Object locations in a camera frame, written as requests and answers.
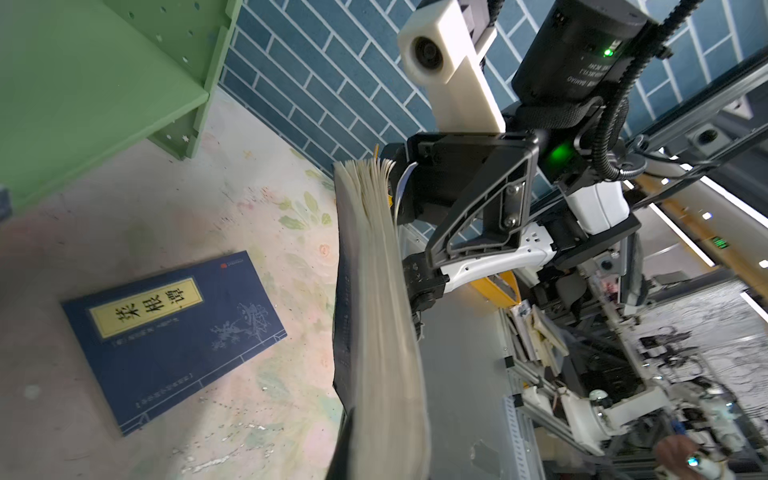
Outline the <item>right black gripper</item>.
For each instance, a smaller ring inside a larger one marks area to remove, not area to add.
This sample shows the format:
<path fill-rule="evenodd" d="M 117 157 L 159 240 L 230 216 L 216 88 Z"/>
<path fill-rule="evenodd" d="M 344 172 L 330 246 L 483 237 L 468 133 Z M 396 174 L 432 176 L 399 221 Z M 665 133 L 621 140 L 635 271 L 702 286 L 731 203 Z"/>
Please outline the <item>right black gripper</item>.
<path fill-rule="evenodd" d="M 457 2 L 474 40 L 496 28 L 500 2 Z M 403 263 L 413 311 L 508 270 L 572 270 L 638 229 L 622 183 L 646 164 L 619 132 L 626 69 L 653 32 L 625 1 L 557 1 L 513 76 L 516 102 L 498 105 L 504 132 L 436 127 L 383 149 L 397 223 L 433 227 Z"/>

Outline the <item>small blue book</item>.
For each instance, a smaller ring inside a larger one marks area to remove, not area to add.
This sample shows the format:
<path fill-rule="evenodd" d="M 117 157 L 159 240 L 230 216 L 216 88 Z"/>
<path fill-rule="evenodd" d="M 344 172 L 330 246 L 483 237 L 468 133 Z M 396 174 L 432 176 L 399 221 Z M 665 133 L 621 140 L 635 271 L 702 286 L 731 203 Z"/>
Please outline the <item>small blue book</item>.
<path fill-rule="evenodd" d="M 287 335 L 245 251 L 62 308 L 124 436 Z"/>

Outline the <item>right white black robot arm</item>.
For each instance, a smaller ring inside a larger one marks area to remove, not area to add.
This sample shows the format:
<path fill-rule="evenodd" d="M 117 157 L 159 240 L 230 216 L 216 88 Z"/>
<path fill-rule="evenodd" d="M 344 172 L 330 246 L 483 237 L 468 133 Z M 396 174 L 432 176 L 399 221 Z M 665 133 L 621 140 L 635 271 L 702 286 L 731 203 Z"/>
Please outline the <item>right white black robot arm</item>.
<path fill-rule="evenodd" d="M 620 139 L 629 93 L 695 10 L 657 21 L 626 1 L 557 1 L 512 79 L 501 109 L 483 76 L 497 1 L 424 1 L 398 35 L 408 77 L 427 93 L 436 130 L 386 150 L 399 225 L 435 230 L 404 263 L 419 314 L 465 284 L 542 267 L 556 276 L 639 229 L 622 182 L 643 174 Z"/>

